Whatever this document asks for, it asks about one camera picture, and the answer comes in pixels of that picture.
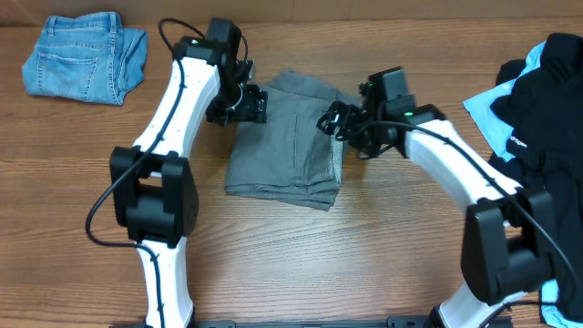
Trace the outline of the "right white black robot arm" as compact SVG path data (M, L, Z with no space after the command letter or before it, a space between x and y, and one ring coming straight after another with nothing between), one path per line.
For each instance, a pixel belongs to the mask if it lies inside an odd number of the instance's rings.
M433 105L411 100L332 103L317 128L368 157L388 149L428 173L465 216L464 282L427 316L394 316L390 327L509 327L502 313L557 276L560 253L550 195L522 187L480 158Z

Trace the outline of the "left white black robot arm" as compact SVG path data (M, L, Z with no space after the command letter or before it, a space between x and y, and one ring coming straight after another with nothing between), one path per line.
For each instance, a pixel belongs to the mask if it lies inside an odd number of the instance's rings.
M189 165L203 120L218 125L264 123L267 94L251 83L253 61L243 36L231 41L183 37L172 49L167 89L131 148L109 160L118 224L128 231L145 274L144 327L191 327L194 305L186 274L187 238L199 196Z

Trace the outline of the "grey khaki shorts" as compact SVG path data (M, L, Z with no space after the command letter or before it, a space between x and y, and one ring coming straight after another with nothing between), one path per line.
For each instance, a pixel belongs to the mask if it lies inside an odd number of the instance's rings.
M333 102L357 105L360 99L293 71L261 88L268 92L267 122L237 126L226 192L328 210L341 187L348 145L321 132L317 121Z

